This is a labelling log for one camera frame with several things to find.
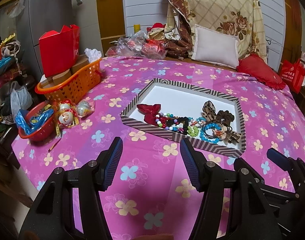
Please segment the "red shopping bag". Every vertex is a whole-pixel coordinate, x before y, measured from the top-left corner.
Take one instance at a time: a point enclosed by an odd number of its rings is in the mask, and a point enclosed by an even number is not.
[[[285,60],[280,71],[280,77],[291,91],[298,94],[305,77],[305,69],[300,65],[300,59],[294,64]]]

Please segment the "red paper bag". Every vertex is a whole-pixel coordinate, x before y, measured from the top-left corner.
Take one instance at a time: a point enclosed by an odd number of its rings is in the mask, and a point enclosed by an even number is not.
[[[77,60],[80,30],[77,25],[64,25],[61,32],[49,31],[39,38],[42,67],[45,77],[71,68]]]
[[[300,59],[294,64],[285,60],[280,71],[280,77],[291,91],[298,94],[305,77],[305,69],[300,65]]]

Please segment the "metal screw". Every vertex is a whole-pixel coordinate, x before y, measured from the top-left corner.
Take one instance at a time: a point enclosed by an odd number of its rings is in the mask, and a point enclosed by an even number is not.
[[[96,162],[95,160],[92,160],[92,161],[88,162],[88,165],[89,165],[90,167],[94,167],[94,166],[97,165],[97,162]]]
[[[216,163],[214,163],[214,162],[212,162],[212,161],[208,161],[208,162],[206,162],[206,164],[207,164],[207,166],[210,167],[210,168],[212,168],[212,167],[214,167],[214,166],[216,165]]]
[[[63,170],[62,167],[55,168],[55,169],[54,169],[54,173],[55,173],[55,174],[59,174],[59,173],[62,172],[62,170]]]
[[[241,172],[242,172],[242,174],[247,175],[249,173],[249,170],[247,170],[246,168],[242,168]]]

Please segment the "pillow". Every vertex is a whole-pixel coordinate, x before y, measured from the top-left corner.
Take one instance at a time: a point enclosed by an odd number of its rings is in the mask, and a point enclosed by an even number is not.
[[[238,72],[255,77],[259,82],[275,90],[284,89],[286,84],[257,54],[250,54],[239,61]]]
[[[210,30],[195,24],[196,40],[192,59],[236,69],[238,37]]]

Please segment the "striped tray border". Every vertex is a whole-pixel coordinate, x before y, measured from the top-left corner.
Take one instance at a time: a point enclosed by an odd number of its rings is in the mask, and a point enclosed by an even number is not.
[[[227,99],[229,101],[232,101],[232,102],[236,103],[237,110],[238,110],[238,115],[239,115],[239,122],[240,122],[240,133],[242,134],[242,137],[241,137],[241,140],[240,140],[241,149],[234,149],[234,148],[230,148],[230,147],[227,147],[227,146],[217,145],[217,144],[210,143],[210,142],[207,142],[207,141],[203,141],[203,140],[200,140],[200,139],[197,139],[197,138],[194,138],[194,137],[190,137],[190,136],[187,136],[187,135],[182,135],[182,134],[179,134],[179,133],[176,133],[176,132],[165,130],[163,128],[160,128],[160,127],[157,127],[157,126],[154,126],[154,125],[151,125],[151,124],[147,124],[145,122],[141,122],[141,121],[138,121],[136,119],[128,117],[127,114],[129,113],[129,111],[134,106],[137,105],[137,102],[138,102],[139,98],[154,83],[162,83],[162,84],[172,85],[172,86],[176,86],[176,87],[191,89],[191,90],[199,91],[199,92],[202,92],[202,93],[206,93],[208,95],[216,96],[216,97],[219,97],[219,98],[224,98],[224,99]],[[191,85],[191,84],[187,84],[187,83],[179,82],[179,81],[172,81],[172,80],[167,80],[167,79],[154,78],[126,106],[126,108],[121,112],[120,117],[121,117],[121,120],[122,120],[123,124],[125,124],[125,125],[131,126],[133,128],[142,130],[142,131],[147,132],[147,133],[157,135],[157,136],[165,138],[165,139],[169,139],[169,140],[172,140],[172,141],[175,141],[175,142],[180,142],[183,138],[188,138],[188,140],[191,142],[193,147],[201,149],[201,150],[205,150],[205,151],[208,151],[208,152],[213,152],[213,153],[217,153],[217,154],[221,154],[221,155],[225,155],[225,156],[229,156],[229,157],[238,158],[246,150],[245,121],[244,121],[244,118],[243,118],[243,114],[242,114],[239,99],[234,97],[234,96],[227,95],[225,93],[221,93],[221,92],[218,92],[218,91],[215,91],[215,90],[206,89],[206,88],[198,87],[198,86],[195,86],[195,85]]]

